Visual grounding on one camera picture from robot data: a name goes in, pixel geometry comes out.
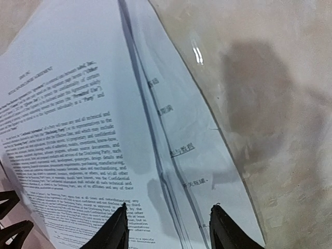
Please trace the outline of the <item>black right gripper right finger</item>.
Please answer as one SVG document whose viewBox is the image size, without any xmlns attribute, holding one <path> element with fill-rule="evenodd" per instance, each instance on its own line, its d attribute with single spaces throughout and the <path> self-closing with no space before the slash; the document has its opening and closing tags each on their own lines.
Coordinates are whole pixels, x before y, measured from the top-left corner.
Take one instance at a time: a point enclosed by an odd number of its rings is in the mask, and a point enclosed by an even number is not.
<svg viewBox="0 0 332 249">
<path fill-rule="evenodd" d="M 264 248 L 252 240 L 218 204 L 211 208 L 209 229 L 212 249 Z"/>
</svg>

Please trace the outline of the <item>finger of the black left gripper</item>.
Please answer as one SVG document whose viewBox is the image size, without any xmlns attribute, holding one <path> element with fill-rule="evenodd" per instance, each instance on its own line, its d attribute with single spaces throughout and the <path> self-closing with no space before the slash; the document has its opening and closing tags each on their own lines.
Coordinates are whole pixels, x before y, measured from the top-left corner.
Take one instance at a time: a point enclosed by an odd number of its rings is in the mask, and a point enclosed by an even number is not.
<svg viewBox="0 0 332 249">
<path fill-rule="evenodd" d="M 7 215 L 20 199 L 14 190 L 1 192 L 1 215 Z"/>
<path fill-rule="evenodd" d="M 1 229 L 1 245 L 7 245 L 6 242 L 13 236 L 15 236 L 15 238 L 9 245 L 23 245 L 33 227 L 34 224 L 30 220 L 24 220 Z"/>
</svg>

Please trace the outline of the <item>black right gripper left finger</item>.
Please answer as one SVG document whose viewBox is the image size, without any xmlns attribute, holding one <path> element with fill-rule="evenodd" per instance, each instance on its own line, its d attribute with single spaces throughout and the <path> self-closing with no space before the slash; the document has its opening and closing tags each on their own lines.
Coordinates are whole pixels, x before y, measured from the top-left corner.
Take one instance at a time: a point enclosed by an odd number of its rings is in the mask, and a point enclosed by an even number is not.
<svg viewBox="0 0 332 249">
<path fill-rule="evenodd" d="M 128 249 L 129 228 L 124 202 L 81 249 Z"/>
</svg>

